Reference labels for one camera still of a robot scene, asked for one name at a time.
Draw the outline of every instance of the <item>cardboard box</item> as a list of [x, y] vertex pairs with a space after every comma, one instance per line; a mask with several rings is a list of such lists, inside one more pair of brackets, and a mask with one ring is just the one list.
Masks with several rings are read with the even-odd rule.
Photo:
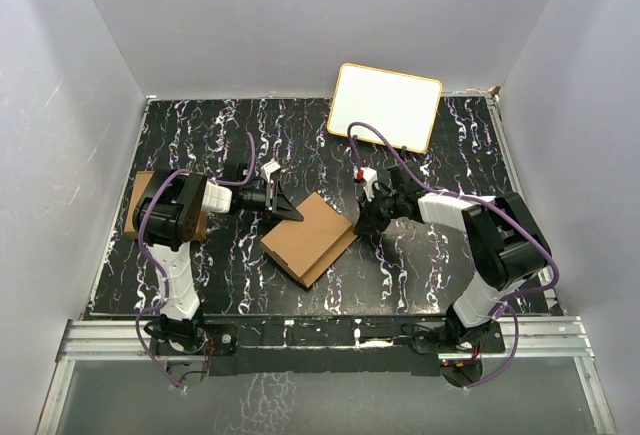
[[[138, 172], [136, 173], [136, 179], [133, 182], [133, 192], [131, 193], [131, 202], [129, 203], [129, 211], [127, 212], [127, 220], [124, 223], [124, 234], [136, 239], [138, 238], [138, 231], [133, 228], [133, 212], [136, 209], [136, 205], [147, 188], [149, 180], [151, 180], [153, 172]], [[196, 234], [193, 240], [204, 240], [207, 238], [207, 221], [209, 214], [206, 212], [200, 212], [200, 218], [198, 218], [198, 226], [196, 227]]]
[[283, 220], [260, 244], [289, 275], [309, 288], [357, 237], [351, 222], [317, 193], [297, 209], [303, 222]]

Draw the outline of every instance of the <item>glass panel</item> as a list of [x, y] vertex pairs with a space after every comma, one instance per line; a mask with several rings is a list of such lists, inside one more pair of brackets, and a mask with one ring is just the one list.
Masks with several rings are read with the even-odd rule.
[[78, 362], [58, 435], [595, 433], [572, 358], [516, 359], [468, 395], [442, 378], [397, 373], [189, 380], [183, 396], [151, 363]]

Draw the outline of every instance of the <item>cardboard piece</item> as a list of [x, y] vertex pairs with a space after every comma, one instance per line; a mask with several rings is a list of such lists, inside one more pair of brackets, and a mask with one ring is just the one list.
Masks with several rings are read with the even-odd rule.
[[[345, 63], [340, 67], [327, 130], [346, 137], [352, 122], [365, 122], [394, 147], [425, 153], [441, 94], [438, 80]], [[367, 128], [356, 126], [351, 133], [358, 141], [382, 144]]]
[[303, 222], [281, 221], [260, 244], [289, 275], [309, 288], [357, 237], [351, 222], [317, 193], [297, 209]]
[[[149, 180], [151, 180], [153, 172], [138, 172], [136, 173], [136, 179], [133, 182], [133, 192], [131, 193], [131, 202], [129, 203], [129, 210], [127, 212], [127, 220], [124, 223], [124, 234], [136, 239], [138, 238], [138, 231], [133, 228], [133, 212], [136, 209], [136, 205], [147, 188]], [[200, 212], [200, 218], [198, 218], [198, 226], [196, 227], [196, 234], [193, 236], [193, 240], [204, 240], [207, 238], [207, 221], [209, 220], [209, 214], [207, 212]]]

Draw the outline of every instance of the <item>white wall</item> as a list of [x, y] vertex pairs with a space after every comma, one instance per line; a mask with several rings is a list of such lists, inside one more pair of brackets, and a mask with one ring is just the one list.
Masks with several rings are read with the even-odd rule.
[[501, 85], [547, 0], [95, 0], [145, 94], [331, 96], [345, 61]]
[[92, 0], [0, 0], [0, 433], [33, 433], [144, 97]]
[[509, 146], [621, 434], [638, 433], [639, 0], [551, 0], [502, 91]]

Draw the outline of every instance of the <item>metal frame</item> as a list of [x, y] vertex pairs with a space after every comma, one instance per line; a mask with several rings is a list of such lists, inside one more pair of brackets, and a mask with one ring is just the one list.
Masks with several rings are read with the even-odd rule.
[[[511, 154], [505, 139], [502, 127], [502, 118], [499, 107], [487, 91], [469, 90], [466, 92], [443, 93], [443, 96], [484, 96], [498, 137], [498, 143], [507, 168], [510, 182], [514, 189], [522, 193], [520, 181], [511, 159]], [[155, 97], [147, 97], [149, 100], [145, 106], [142, 124], [144, 124], [149, 108], [149, 101]], [[120, 201], [124, 195], [126, 180], [120, 194]], [[117, 211], [111, 227], [115, 226]], [[103, 253], [103, 262], [108, 247]], [[91, 291], [93, 297], [100, 279], [98, 270], [94, 286]], [[550, 272], [543, 271], [540, 274], [543, 283], [550, 281]], [[548, 294], [555, 300], [555, 293]], [[593, 361], [591, 344], [582, 325], [580, 317], [552, 317], [552, 316], [527, 316], [518, 319], [520, 338], [516, 357], [573, 357], [582, 388], [594, 421], [596, 432], [599, 435], [615, 435], [616, 428], [609, 411], [600, 380]], [[514, 323], [512, 319], [500, 320], [500, 327], [506, 346], [505, 353], [484, 354], [484, 358], [505, 358], [511, 352], [514, 341]], [[338, 349], [353, 349], [353, 347], [335, 347]], [[465, 358], [464, 354], [441, 353], [441, 359]], [[166, 362], [201, 361], [200, 356], [166, 356], [159, 357]], [[49, 393], [41, 414], [37, 435], [55, 435], [62, 415], [64, 403], [71, 384], [75, 363], [77, 361], [141, 361], [150, 363], [146, 354], [140, 347], [135, 331], [134, 321], [75, 321], [70, 322], [65, 331], [58, 354], [57, 365], [49, 388]]]
[[616, 426], [609, 410], [609, 404], [602, 391], [593, 358], [574, 357], [574, 360], [597, 433], [615, 435], [617, 433]]
[[75, 365], [76, 362], [69, 360], [60, 360], [56, 364], [47, 400], [40, 414], [36, 435], [54, 435], [56, 433]]
[[[506, 358], [513, 347], [515, 327], [513, 319], [499, 320], [506, 350], [487, 353], [483, 358]], [[295, 323], [295, 317], [282, 317], [282, 325]], [[519, 317], [520, 339], [516, 357], [592, 357], [591, 344], [585, 334], [580, 317]], [[282, 347], [263, 347], [280, 349]], [[328, 347], [330, 349], [362, 349], [354, 346]], [[463, 359], [470, 355], [440, 353], [440, 359]], [[148, 361], [140, 347], [134, 321], [79, 321], [69, 322], [58, 353], [58, 360], [71, 361]], [[174, 355], [161, 357], [172, 362], [202, 361], [202, 356]]]

